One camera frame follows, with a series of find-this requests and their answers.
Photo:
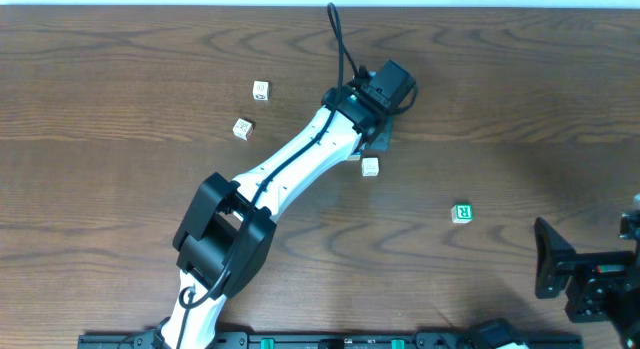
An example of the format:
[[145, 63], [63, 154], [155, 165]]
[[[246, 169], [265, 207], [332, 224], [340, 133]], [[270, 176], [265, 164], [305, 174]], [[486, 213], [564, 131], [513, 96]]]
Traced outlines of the blue number 2 block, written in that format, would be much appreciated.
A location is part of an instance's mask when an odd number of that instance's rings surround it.
[[347, 161], [359, 161], [361, 159], [362, 153], [360, 151], [356, 151], [347, 157]]

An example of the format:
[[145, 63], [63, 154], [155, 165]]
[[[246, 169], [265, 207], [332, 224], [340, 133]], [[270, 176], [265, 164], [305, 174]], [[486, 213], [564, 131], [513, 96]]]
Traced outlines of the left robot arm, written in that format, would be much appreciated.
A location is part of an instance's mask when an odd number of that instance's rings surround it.
[[207, 348], [227, 300], [266, 261], [277, 222], [316, 179], [384, 132], [413, 95], [378, 79], [330, 89], [311, 121], [284, 147], [231, 180], [214, 173], [198, 187], [173, 239], [180, 291], [154, 333], [156, 348]]

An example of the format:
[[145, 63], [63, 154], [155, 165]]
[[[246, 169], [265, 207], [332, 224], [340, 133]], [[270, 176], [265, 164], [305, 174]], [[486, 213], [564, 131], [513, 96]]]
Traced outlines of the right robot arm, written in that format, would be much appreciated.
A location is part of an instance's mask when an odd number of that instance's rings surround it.
[[534, 222], [535, 295], [564, 293], [573, 323], [609, 322], [624, 348], [639, 346], [639, 251], [578, 253], [545, 219]]

